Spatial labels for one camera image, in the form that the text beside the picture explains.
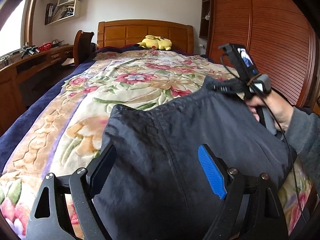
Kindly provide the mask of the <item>grey sleeve right forearm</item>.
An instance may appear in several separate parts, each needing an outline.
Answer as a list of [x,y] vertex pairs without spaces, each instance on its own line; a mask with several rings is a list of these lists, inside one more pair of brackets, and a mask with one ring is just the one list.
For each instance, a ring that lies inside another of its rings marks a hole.
[[319,116],[294,108],[285,137],[319,191]]

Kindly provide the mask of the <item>person right hand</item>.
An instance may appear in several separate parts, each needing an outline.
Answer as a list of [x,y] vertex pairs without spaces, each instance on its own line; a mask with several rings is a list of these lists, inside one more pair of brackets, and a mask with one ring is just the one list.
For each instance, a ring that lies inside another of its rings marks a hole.
[[264,103],[266,103],[279,123],[279,125],[277,122],[274,123],[276,129],[280,130],[281,127],[284,132],[287,131],[293,116],[294,108],[274,90],[271,90],[270,94],[263,97],[263,100],[255,95],[251,99],[245,99],[245,103],[257,121],[260,121],[257,107],[264,106]]

